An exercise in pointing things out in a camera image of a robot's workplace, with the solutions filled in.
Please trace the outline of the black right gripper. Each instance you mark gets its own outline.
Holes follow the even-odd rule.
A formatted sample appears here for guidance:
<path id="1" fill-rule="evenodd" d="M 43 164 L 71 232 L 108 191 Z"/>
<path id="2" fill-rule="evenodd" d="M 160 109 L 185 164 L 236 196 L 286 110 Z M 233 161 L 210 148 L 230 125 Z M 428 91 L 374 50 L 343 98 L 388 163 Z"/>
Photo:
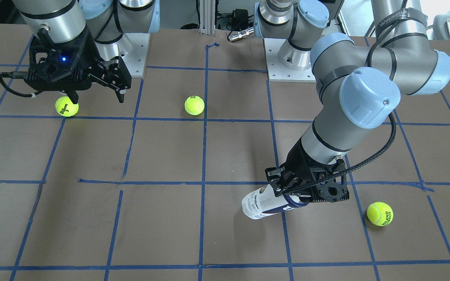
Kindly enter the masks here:
<path id="1" fill-rule="evenodd" d="M 119 103 L 132 86 L 132 76 L 123 58 L 104 60 L 86 27 L 74 39 L 54 43 L 50 31 L 41 27 L 30 46 L 30 66 L 25 82 L 37 91 L 62 91 L 77 105 L 78 91 L 97 83 L 115 91 Z"/>

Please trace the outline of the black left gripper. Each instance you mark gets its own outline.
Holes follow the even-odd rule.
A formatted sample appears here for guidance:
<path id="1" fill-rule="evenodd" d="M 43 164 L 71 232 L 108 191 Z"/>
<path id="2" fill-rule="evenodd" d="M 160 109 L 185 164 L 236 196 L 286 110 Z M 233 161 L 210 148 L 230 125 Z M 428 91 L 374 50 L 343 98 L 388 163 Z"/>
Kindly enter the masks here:
<path id="1" fill-rule="evenodd" d="M 300 137 L 280 168 L 268 168 L 265 173 L 275 196 L 311 197 L 309 187 L 338 177 L 336 173 L 345 167 L 341 158 L 345 153 L 317 137 Z"/>

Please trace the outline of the metal base plate arm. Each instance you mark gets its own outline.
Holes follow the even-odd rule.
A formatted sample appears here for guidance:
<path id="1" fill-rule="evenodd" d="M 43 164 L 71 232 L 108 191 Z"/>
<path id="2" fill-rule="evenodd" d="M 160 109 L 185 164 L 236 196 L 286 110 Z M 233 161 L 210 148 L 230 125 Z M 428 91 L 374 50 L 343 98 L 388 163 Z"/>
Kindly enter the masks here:
<path id="1" fill-rule="evenodd" d="M 316 83 L 311 69 L 311 51 L 298 50 L 287 39 L 264 39 L 265 58 L 270 82 Z"/>

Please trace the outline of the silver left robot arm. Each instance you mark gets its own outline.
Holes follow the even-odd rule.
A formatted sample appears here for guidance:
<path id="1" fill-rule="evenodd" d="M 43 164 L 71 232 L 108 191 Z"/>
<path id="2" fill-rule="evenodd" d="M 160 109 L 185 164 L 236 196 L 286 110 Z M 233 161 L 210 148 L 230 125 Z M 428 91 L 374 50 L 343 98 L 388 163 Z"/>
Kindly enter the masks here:
<path id="1" fill-rule="evenodd" d="M 269 196 L 303 203 L 348 199 L 345 176 L 393 143 L 393 110 L 402 95 L 439 92 L 450 80 L 450 57 L 430 48 L 427 16 L 412 0 L 373 0 L 376 42 L 356 46 L 344 33 L 322 36 L 329 11 L 318 0 L 261 0 L 255 35 L 286 38 L 309 52 L 323 109 L 279 168 L 266 169 Z"/>

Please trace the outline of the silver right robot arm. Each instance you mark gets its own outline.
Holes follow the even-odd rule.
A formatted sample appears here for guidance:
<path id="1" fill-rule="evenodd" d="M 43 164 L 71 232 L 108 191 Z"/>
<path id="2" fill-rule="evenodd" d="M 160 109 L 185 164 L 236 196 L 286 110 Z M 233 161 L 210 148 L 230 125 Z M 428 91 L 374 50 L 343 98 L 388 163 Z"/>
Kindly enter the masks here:
<path id="1" fill-rule="evenodd" d="M 128 34 L 160 28 L 159 0 L 15 0 L 33 38 L 26 72 L 7 76 L 34 89 L 59 91 L 77 104 L 78 91 L 98 84 L 113 90 L 120 103 L 132 86 L 136 48 Z"/>

